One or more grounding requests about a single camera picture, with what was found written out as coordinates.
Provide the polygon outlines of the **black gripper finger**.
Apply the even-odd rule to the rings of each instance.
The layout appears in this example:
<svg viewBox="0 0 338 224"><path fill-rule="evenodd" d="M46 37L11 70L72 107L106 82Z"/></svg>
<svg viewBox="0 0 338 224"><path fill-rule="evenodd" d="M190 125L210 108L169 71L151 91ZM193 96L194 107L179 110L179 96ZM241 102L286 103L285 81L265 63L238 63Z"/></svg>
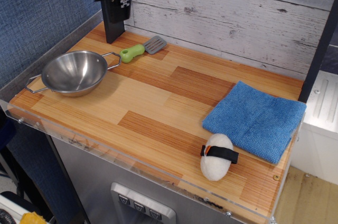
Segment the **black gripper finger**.
<svg viewBox="0 0 338 224"><path fill-rule="evenodd" d="M108 19L111 23L123 22L130 18L132 0L104 0L107 4Z"/></svg>

